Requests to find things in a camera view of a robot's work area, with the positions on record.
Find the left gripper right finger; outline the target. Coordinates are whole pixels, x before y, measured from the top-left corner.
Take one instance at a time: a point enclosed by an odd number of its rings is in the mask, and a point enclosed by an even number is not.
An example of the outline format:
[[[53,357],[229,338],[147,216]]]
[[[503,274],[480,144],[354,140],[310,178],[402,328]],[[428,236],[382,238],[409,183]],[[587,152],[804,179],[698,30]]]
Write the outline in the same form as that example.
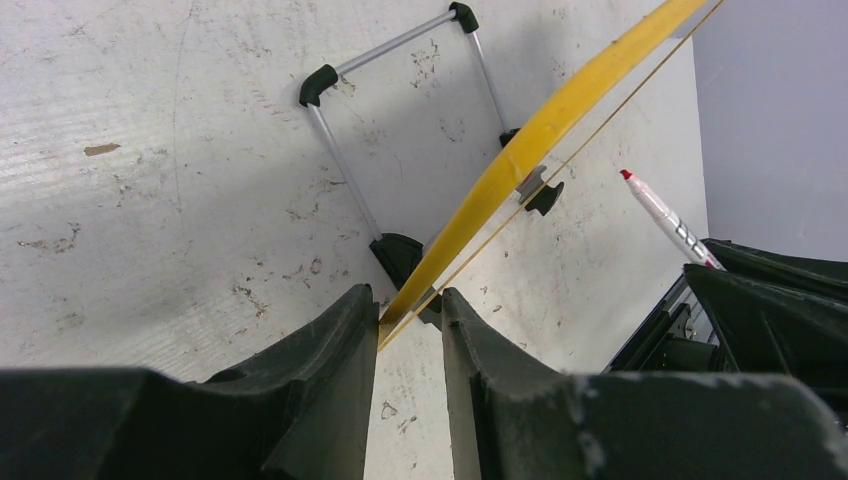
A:
[[[443,292],[458,479],[843,479],[847,438],[777,375],[564,374]]]

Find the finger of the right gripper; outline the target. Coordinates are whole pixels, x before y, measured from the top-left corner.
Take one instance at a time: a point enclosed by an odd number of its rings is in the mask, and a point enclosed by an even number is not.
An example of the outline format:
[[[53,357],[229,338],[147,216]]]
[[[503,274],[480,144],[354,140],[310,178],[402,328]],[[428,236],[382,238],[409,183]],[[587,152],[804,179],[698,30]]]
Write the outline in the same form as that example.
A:
[[[847,396],[847,303],[698,265],[683,276],[732,368],[792,376],[823,398]]]
[[[847,301],[846,262],[781,255],[726,240],[704,243],[730,273]]]

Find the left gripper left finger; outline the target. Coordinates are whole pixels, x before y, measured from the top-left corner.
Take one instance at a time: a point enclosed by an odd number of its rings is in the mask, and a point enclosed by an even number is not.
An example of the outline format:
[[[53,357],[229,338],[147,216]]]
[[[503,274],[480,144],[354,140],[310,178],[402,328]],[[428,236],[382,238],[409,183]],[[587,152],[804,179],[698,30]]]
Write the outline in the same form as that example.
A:
[[[359,479],[378,304],[357,284],[203,382],[140,367],[5,369],[5,479]]]

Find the red whiteboard marker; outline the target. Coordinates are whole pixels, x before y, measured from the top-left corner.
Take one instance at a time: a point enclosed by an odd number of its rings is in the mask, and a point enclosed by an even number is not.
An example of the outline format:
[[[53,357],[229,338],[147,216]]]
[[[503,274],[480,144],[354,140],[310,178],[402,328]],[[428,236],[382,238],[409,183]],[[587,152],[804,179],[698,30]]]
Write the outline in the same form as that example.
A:
[[[647,183],[629,170],[622,169],[619,173],[634,198],[690,263],[717,270],[725,269],[683,219]]]

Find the yellow framed whiteboard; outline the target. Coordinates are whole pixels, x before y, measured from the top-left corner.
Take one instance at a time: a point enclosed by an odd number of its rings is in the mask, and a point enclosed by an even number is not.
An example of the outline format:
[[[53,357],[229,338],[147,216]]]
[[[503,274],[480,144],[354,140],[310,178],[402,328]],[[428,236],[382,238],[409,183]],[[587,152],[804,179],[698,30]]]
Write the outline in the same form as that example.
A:
[[[581,67],[495,157],[379,321],[384,349],[432,300],[427,292],[513,189],[632,70],[676,31],[693,34],[719,1],[666,1]]]

